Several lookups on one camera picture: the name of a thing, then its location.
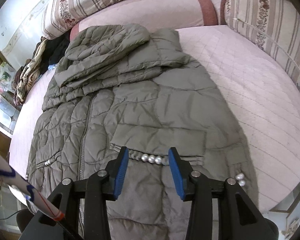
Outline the olive green hooded puffer jacket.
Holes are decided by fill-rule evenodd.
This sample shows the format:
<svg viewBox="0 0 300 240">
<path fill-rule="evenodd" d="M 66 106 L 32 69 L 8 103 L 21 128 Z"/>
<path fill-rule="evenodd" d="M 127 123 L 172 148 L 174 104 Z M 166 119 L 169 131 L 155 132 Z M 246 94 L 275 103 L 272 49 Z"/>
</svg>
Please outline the olive green hooded puffer jacket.
<svg viewBox="0 0 300 240">
<path fill-rule="evenodd" d="M 191 205 L 174 188 L 171 147 L 209 178 L 245 174 L 257 202 L 247 139 L 207 70 L 230 34 L 225 26 L 150 32 L 138 24 L 80 32 L 45 94 L 29 182 L 49 196 L 64 178 L 89 178 L 127 147 L 122 194 L 107 204 L 112 239 L 185 238 Z"/>
</svg>

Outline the striped floral folded quilt right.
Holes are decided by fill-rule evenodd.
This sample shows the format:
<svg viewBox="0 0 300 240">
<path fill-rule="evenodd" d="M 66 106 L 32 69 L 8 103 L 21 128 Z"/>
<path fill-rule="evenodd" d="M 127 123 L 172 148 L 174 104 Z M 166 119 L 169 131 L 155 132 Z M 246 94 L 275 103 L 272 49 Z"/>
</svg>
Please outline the striped floral folded quilt right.
<svg viewBox="0 0 300 240">
<path fill-rule="evenodd" d="M 300 15 L 288 0 L 225 0 L 226 24 L 273 58 L 300 92 Z"/>
</svg>

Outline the brown beige patterned blanket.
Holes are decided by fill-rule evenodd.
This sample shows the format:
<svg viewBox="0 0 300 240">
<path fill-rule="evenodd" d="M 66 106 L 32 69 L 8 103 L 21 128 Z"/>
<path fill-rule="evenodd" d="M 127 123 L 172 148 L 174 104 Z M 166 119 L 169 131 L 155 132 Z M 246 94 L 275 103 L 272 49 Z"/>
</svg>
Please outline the brown beige patterned blanket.
<svg viewBox="0 0 300 240">
<path fill-rule="evenodd" d="M 25 66 L 20 67 L 15 74 L 12 88 L 14 89 L 13 101 L 16 106 L 24 104 L 27 94 L 40 76 L 40 63 L 47 41 L 47 38 L 41 37 L 41 41 L 37 44 L 32 59 L 28 59 Z"/>
</svg>

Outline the pink rolled quilt back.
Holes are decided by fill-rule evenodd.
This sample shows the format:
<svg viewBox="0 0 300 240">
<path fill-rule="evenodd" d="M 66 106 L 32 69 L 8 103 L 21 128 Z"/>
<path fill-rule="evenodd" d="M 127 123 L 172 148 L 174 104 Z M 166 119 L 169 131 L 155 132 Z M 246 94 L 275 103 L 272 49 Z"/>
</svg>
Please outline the pink rolled quilt back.
<svg viewBox="0 0 300 240">
<path fill-rule="evenodd" d="M 130 23 L 154 32 L 161 28 L 217 25 L 218 18 L 211 0 L 125 0 L 78 22 L 71 29 L 70 40 L 90 26 Z"/>
</svg>

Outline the floral printed bag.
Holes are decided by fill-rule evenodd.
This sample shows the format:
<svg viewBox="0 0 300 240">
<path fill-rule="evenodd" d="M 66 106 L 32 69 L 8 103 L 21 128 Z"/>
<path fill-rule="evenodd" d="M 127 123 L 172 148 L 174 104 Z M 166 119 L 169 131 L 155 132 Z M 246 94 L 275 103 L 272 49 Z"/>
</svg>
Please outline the floral printed bag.
<svg viewBox="0 0 300 240">
<path fill-rule="evenodd" d="M 12 93 L 15 89 L 12 87 L 12 82 L 14 81 L 17 71 L 11 67 L 7 62 L 2 62 L 0 64 L 0 89 Z"/>
</svg>

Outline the black clothes pile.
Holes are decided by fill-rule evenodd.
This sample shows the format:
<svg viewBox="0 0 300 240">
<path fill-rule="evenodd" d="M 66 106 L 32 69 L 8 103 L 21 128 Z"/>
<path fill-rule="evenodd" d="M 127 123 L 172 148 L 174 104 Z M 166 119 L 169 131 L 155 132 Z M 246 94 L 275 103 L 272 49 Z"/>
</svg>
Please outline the black clothes pile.
<svg viewBox="0 0 300 240">
<path fill-rule="evenodd" d="M 39 65 L 40 74 L 44 74 L 48 66 L 57 64 L 64 56 L 70 44 L 70 30 L 54 40 L 48 40 Z"/>
</svg>

